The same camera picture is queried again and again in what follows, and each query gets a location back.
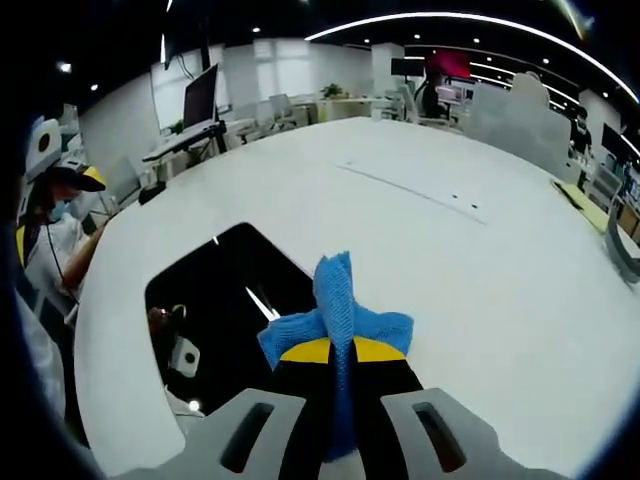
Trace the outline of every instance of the face mask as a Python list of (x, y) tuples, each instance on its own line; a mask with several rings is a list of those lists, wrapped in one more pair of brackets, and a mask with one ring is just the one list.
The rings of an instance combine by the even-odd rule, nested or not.
[(53, 207), (53, 210), (51, 211), (51, 215), (50, 215), (51, 221), (57, 222), (62, 218), (62, 215), (66, 213), (66, 211), (67, 211), (67, 203), (64, 200), (58, 200), (56, 202), (55, 207)]

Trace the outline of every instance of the white tabletop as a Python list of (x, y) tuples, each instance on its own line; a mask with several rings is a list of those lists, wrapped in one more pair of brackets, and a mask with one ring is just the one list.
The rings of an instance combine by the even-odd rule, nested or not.
[(75, 347), (80, 411), (106, 474), (183, 448), (144, 290), (241, 221), (309, 273), (350, 250), (358, 300), (415, 319), (408, 359), (422, 385), (491, 424), (527, 467), (576, 476), (631, 405), (640, 289), (622, 282), (548, 174), (447, 132), (355, 118), (229, 151), (108, 226)]

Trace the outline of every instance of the potted plant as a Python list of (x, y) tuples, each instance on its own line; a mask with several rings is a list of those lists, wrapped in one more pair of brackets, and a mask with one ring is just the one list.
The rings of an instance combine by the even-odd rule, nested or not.
[(180, 135), (184, 130), (184, 121), (183, 120), (178, 120), (176, 123), (174, 123), (173, 125), (169, 126), (169, 131), (172, 134), (177, 134)]
[(340, 85), (337, 85), (335, 83), (331, 83), (327, 85), (320, 92), (322, 93), (322, 98), (324, 98), (325, 100), (335, 99), (335, 98), (345, 98), (346, 96), (344, 90), (342, 90), (342, 87), (340, 87)]

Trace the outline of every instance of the red object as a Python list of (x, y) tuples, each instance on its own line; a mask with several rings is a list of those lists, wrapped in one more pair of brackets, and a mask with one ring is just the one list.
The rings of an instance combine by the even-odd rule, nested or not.
[(471, 77), (469, 56), (465, 52), (437, 50), (435, 54), (425, 59), (425, 68), (427, 72), (429, 70), (440, 70), (449, 77)]

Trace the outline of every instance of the cable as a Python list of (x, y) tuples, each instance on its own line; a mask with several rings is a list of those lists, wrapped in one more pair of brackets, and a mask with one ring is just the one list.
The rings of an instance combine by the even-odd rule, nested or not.
[(184, 57), (182, 56), (182, 54), (178, 55), (178, 65), (180, 65), (180, 68), (182, 69), (182, 72), (185, 75), (187, 75), (191, 80), (195, 79), (193, 74), (189, 71), (189, 69), (187, 68), (186, 64), (184, 63)]
[(71, 300), (73, 300), (76, 305), (80, 305), (80, 302), (78, 301), (76, 296), (73, 293), (71, 293), (71, 290), (69, 290), (64, 285), (64, 275), (62, 274), (62, 269), (60, 268), (60, 264), (58, 263), (58, 257), (56, 257), (56, 250), (53, 248), (53, 242), (51, 241), (51, 231), (49, 230), (49, 224), (45, 226), (47, 227), (47, 237), (49, 237), (49, 246), (51, 247), (51, 253), (53, 253), (53, 259), (56, 262), (56, 267), (58, 267), (58, 273), (60, 274), (60, 282), (64, 286), (64, 289), (67, 291), (67, 294), (69, 295), (69, 297), (71, 297)]

